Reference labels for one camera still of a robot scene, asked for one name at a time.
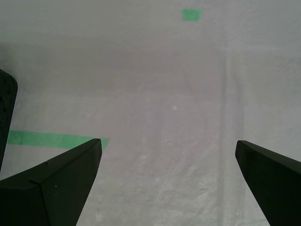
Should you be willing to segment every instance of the green tape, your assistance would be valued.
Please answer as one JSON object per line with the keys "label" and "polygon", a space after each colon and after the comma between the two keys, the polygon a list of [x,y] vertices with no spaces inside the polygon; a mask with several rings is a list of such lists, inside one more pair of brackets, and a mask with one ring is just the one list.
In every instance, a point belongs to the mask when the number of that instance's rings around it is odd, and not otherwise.
{"label": "green tape", "polygon": [[201,9],[185,8],[182,12],[182,18],[185,21],[199,21],[201,18]]}
{"label": "green tape", "polygon": [[[31,145],[72,149],[94,138],[95,137],[81,137],[55,133],[38,133],[10,130],[7,143],[14,145]],[[108,144],[108,139],[100,139],[102,141],[102,148],[104,149]]]}

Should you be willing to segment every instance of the green square marker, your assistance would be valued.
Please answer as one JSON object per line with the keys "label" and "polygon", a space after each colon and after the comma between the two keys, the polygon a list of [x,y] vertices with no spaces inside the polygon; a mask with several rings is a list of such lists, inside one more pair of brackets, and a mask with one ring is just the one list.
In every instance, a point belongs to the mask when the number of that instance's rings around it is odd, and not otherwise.
{"label": "green square marker", "polygon": [[182,12],[184,21],[199,21],[201,18],[201,9],[199,8],[185,8]]}

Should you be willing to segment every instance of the green tape strip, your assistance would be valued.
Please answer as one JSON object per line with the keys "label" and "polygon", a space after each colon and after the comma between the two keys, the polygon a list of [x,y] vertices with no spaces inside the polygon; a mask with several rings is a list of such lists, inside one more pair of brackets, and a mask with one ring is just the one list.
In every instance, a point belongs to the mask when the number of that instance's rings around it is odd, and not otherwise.
{"label": "green tape strip", "polygon": [[[31,145],[72,149],[94,138],[95,137],[81,137],[55,133],[38,133],[10,130],[7,143],[14,145]],[[108,139],[100,139],[102,141],[102,148],[104,149],[108,144]]]}
{"label": "green tape strip", "polygon": [[182,18],[184,21],[199,21],[202,11],[199,8],[184,8],[182,11]]}

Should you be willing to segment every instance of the white fabric surface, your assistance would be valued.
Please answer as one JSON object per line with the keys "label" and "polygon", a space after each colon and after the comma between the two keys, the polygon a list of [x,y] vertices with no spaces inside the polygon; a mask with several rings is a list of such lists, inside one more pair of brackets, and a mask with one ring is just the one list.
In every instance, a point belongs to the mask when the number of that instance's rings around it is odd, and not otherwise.
{"label": "white fabric surface", "polygon": [[[300,8],[2,0],[11,129],[110,139],[78,226],[268,226],[234,152],[245,139],[301,161]],[[0,177],[63,151],[7,145]]]}

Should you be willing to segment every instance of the white floor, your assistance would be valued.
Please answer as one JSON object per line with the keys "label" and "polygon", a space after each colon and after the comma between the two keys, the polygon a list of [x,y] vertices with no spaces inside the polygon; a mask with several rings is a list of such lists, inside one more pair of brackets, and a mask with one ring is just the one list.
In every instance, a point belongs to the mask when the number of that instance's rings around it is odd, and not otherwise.
{"label": "white floor", "polygon": [[[301,161],[300,8],[3,0],[11,129],[110,139],[78,226],[268,226],[234,152],[245,139]],[[7,145],[0,177],[63,151]]]}

